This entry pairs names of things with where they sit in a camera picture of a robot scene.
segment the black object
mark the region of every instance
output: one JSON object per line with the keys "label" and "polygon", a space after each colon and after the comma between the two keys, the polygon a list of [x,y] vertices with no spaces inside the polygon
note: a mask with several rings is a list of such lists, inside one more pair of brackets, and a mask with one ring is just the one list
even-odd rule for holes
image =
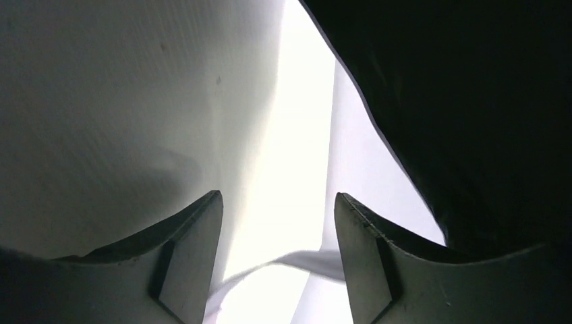
{"label": "black object", "polygon": [[572,235],[572,3],[301,0],[447,246]]}
{"label": "black object", "polygon": [[221,232],[212,191],[178,214],[78,257],[0,250],[0,322],[200,324]]}
{"label": "black object", "polygon": [[570,323],[571,247],[475,259],[383,219],[348,194],[335,205],[355,324]]}

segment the black fabric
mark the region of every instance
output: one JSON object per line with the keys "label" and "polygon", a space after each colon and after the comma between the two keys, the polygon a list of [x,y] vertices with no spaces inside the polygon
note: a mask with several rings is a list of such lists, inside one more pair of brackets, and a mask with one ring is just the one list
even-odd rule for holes
{"label": "black fabric", "polygon": [[302,3],[448,246],[493,255],[570,235],[568,1]]}

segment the gray fabric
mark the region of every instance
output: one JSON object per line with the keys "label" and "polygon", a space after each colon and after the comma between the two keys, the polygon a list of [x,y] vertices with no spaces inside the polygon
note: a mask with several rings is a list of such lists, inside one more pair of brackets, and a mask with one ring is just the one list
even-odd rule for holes
{"label": "gray fabric", "polygon": [[296,251],[270,262],[257,265],[225,280],[206,301],[203,323],[211,320],[220,311],[228,293],[250,274],[267,265],[288,265],[323,277],[345,281],[340,253],[337,250]]}

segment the bright light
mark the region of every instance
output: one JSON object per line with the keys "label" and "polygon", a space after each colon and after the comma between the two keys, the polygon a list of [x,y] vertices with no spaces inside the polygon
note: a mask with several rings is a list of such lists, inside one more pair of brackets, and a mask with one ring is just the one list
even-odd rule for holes
{"label": "bright light", "polygon": [[[277,87],[245,169],[247,193],[225,278],[322,243],[335,58],[297,0],[286,0]],[[218,324],[288,324],[308,274],[270,266],[241,283]]]}

